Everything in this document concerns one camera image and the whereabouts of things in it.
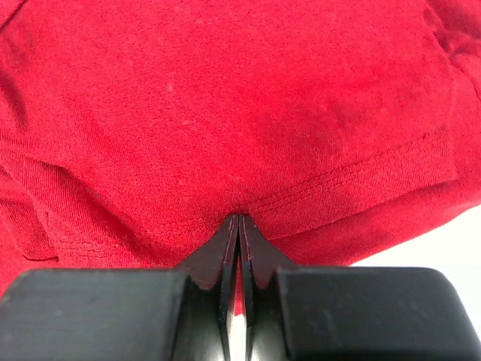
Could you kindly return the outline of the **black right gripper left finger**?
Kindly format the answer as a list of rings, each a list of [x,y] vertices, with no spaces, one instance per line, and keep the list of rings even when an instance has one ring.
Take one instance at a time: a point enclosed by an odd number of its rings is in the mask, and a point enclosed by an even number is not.
[[[229,359],[238,223],[173,268],[21,274],[1,299],[1,358]]]

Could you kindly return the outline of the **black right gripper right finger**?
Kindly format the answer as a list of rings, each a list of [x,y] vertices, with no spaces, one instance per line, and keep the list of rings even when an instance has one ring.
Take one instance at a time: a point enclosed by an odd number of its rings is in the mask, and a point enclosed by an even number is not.
[[[301,266],[240,216],[248,360],[478,360],[480,341],[431,268]]]

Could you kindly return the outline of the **red t-shirt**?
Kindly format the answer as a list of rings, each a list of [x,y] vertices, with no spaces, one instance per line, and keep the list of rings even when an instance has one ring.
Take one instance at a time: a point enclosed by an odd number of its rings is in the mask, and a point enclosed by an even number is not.
[[[231,214],[349,265],[480,203],[478,1],[3,1],[1,287]]]

